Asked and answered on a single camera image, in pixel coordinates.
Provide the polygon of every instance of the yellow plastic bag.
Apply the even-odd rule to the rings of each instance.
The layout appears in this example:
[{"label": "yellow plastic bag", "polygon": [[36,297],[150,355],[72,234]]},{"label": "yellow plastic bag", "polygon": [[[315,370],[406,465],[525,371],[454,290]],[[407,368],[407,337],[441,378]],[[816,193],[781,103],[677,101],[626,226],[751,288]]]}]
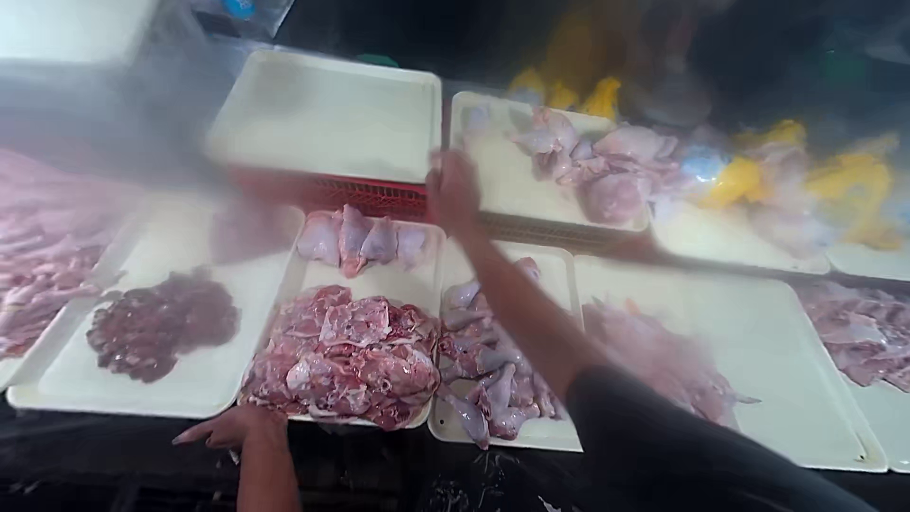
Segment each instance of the yellow plastic bag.
[{"label": "yellow plastic bag", "polygon": [[590,116],[599,116],[615,121],[616,104],[621,85],[622,82],[614,77],[606,77],[598,82],[594,92],[588,96],[584,105],[581,106],[581,112]]},{"label": "yellow plastic bag", "polygon": [[746,157],[736,156],[717,175],[707,196],[699,201],[699,206],[724,208],[741,198],[756,201],[763,198],[764,195],[762,167]]},{"label": "yellow plastic bag", "polygon": [[865,152],[838,155],[815,169],[805,187],[818,199],[824,221],[845,229],[842,241],[900,248],[900,235],[880,216],[893,187],[891,168],[883,159]]},{"label": "yellow plastic bag", "polygon": [[798,121],[784,119],[764,133],[744,131],[733,136],[733,141],[743,149],[759,148],[769,142],[780,142],[799,148],[805,147],[805,127]]}]

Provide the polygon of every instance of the white plastic tray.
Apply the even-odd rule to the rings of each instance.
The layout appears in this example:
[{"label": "white plastic tray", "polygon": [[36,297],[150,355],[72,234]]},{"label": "white plastic tray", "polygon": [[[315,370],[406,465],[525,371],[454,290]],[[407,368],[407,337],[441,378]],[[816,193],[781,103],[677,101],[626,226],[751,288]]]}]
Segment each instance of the white plastic tray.
[{"label": "white plastic tray", "polygon": [[[164,281],[171,271],[187,272],[210,263],[209,228],[218,204],[200,196],[157,196],[151,201],[147,222],[133,237],[122,237],[108,251],[111,256],[96,269],[99,280],[126,271],[112,289],[126,291]],[[302,222],[297,210],[288,216],[288,240]],[[205,418],[229,407],[239,391],[244,370],[252,358],[275,301],[288,252],[251,261],[212,266],[240,310],[238,331],[224,345],[203,347],[178,356],[173,371],[151,384],[97,366],[97,353],[88,345],[94,301],[73,301],[66,321],[58,320],[54,340],[41,348],[40,375],[11,387],[13,407],[86,411],[132,415]]]},{"label": "white plastic tray", "polygon": [[440,145],[431,73],[259,50],[207,137],[215,160],[422,183]]},{"label": "white plastic tray", "polygon": [[826,253],[838,271],[881,279],[910,281],[910,243],[897,251],[878,251],[858,243],[837,243]]},{"label": "white plastic tray", "polygon": [[[277,313],[278,307],[287,302],[307,288],[314,286],[328,286],[338,284],[350,288],[354,300],[363,299],[372,295],[383,295],[391,301],[400,301],[413,304],[426,314],[434,317],[440,315],[441,286],[442,286],[442,244],[445,233],[438,226],[418,222],[403,222],[395,220],[396,225],[419,226],[427,232],[426,250],[427,259],[417,268],[404,271],[393,262],[389,265],[372,265],[360,275],[348,279],[341,274],[341,270],[327,265],[321,261],[307,261],[299,256],[296,250],[290,257],[288,267],[282,279],[278,298],[273,312]],[[260,349],[268,343],[268,335],[272,322],[266,324],[260,336]],[[423,425],[430,414],[430,404],[415,417],[405,428],[415,428]],[[291,416],[290,419],[298,421],[315,421],[310,415]],[[362,419],[343,422],[345,425],[376,426],[376,424]]]},{"label": "white plastic tray", "polygon": [[575,258],[581,303],[634,300],[674,331],[711,347],[739,393],[743,434],[800,466],[883,472],[885,454],[783,282]]},{"label": "white plastic tray", "polygon": [[[87,284],[106,285],[106,283],[102,284],[105,274],[109,274],[109,272],[105,272],[105,269],[120,266],[126,256],[124,247],[135,241],[133,234],[145,223],[146,216],[147,207],[140,207],[123,219],[123,224],[117,230],[114,241],[105,248],[95,268],[86,278]],[[49,357],[54,357],[60,348],[59,340],[69,335],[68,333],[73,329],[75,323],[82,319],[85,308],[91,307],[90,304],[94,300],[75,299],[68,302],[60,309],[54,320],[47,325],[44,332],[38,336],[32,348],[28,349],[22,357],[0,359],[0,391],[5,390],[8,386],[39,377],[46,367],[48,354],[50,353]]]},{"label": "white plastic tray", "polygon": [[[585,217],[572,189],[553,181],[537,181],[531,171],[531,156],[509,140],[510,136],[531,129],[531,106],[472,92],[456,94],[452,99],[450,147],[462,147],[462,130],[468,122],[470,110],[483,106],[490,108],[490,133],[472,141],[468,148],[470,156],[477,162],[481,210],[608,229]],[[616,128],[615,123],[607,118],[559,112],[569,118],[580,135],[595,140]],[[643,208],[638,218],[618,229],[641,231],[647,227],[648,211]]]},{"label": "white plastic tray", "polygon": [[[581,309],[574,289],[574,269],[571,254],[555,247],[541,247],[524,243],[496,242],[508,258],[518,260],[532,257],[541,268],[541,288],[566,311],[581,318]],[[445,272],[442,290],[453,284],[462,283],[474,277],[474,270],[465,258],[464,252],[454,240],[446,244]],[[456,393],[465,395],[470,389],[470,382],[460,380],[453,386]],[[471,443],[464,428],[461,427],[458,414],[451,405],[434,398],[430,412],[430,431],[440,441]],[[571,420],[553,420],[537,418],[527,421],[519,432],[518,438],[506,441],[493,437],[491,445],[513,446],[524,448],[542,448],[567,452],[581,452],[581,443],[575,434]]]},{"label": "white plastic tray", "polygon": [[706,210],[685,201],[671,208],[651,220],[654,239],[670,254],[810,274],[831,270],[824,255],[800,260],[759,237],[742,208]]},{"label": "white plastic tray", "polygon": [[910,473],[910,395],[883,382],[862,387],[841,375],[859,408],[865,413],[875,437],[885,450],[888,466],[900,473]]}]

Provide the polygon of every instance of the chicken meat pile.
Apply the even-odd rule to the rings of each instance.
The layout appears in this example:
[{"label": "chicken meat pile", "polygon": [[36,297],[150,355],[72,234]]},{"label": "chicken meat pile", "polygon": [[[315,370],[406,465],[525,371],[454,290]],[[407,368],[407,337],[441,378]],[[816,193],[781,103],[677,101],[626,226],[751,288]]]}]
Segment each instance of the chicken meat pile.
[{"label": "chicken meat pile", "polygon": [[227,343],[237,331],[238,309],[225,287],[198,267],[190,274],[171,272],[151,288],[124,292],[95,311],[88,344],[98,366],[152,383],[177,364],[177,355],[199,346]]},{"label": "chicken meat pile", "polygon": [[396,225],[388,217],[367,219],[346,204],[342,211],[310,214],[297,250],[303,258],[340,267],[345,277],[353,278],[371,264],[398,261],[413,269],[426,257],[426,242],[421,228]]},{"label": "chicken meat pile", "polygon": [[636,219],[651,195],[679,176],[679,163],[671,158],[676,137],[624,125],[595,142],[545,107],[534,109],[532,123],[532,131],[512,141],[531,153],[537,179],[575,189],[591,221],[620,227]]},{"label": "chicken meat pile", "polygon": [[837,368],[868,386],[884,380],[910,393],[910,308],[872,289],[818,282],[796,291]]},{"label": "chicken meat pile", "polygon": [[0,359],[19,357],[85,284],[137,191],[0,150]]},{"label": "chicken meat pile", "polygon": [[306,290],[281,307],[239,402],[319,421],[407,426],[440,384],[432,361],[439,333],[437,320],[410,304],[354,301],[337,285]]},{"label": "chicken meat pile", "polygon": [[633,302],[626,310],[596,299],[582,307],[588,338],[598,350],[682,409],[738,428],[733,407],[760,401],[736,393],[695,340],[671,333]]},{"label": "chicken meat pile", "polygon": [[[540,279],[534,259],[522,258],[515,264],[535,282]],[[476,280],[449,288],[443,308],[446,333],[440,353],[451,365],[441,368],[443,384],[437,394],[455,409],[477,446],[487,449],[491,436],[515,439],[529,419],[565,416],[543,377],[493,318]],[[458,379],[475,381],[467,396],[449,387]]]}]

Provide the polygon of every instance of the dark red meat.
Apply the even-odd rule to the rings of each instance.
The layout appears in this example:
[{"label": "dark red meat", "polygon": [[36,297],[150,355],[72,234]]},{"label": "dark red meat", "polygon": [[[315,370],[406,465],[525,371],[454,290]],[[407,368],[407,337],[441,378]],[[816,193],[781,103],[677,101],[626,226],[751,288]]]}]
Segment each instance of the dark red meat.
[{"label": "dark red meat", "polygon": [[95,312],[86,337],[98,352],[98,366],[150,383],[174,368],[179,353],[227,343],[237,322],[228,291],[198,268],[124,293]]}]

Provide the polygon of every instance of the black sleeve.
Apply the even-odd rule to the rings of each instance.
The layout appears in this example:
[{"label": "black sleeve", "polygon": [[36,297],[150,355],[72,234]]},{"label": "black sleeve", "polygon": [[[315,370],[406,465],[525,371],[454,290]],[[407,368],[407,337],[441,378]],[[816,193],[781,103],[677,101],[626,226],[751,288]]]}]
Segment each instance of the black sleeve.
[{"label": "black sleeve", "polygon": [[593,488],[628,508],[874,510],[745,436],[683,411],[621,371],[582,372],[566,406]]}]

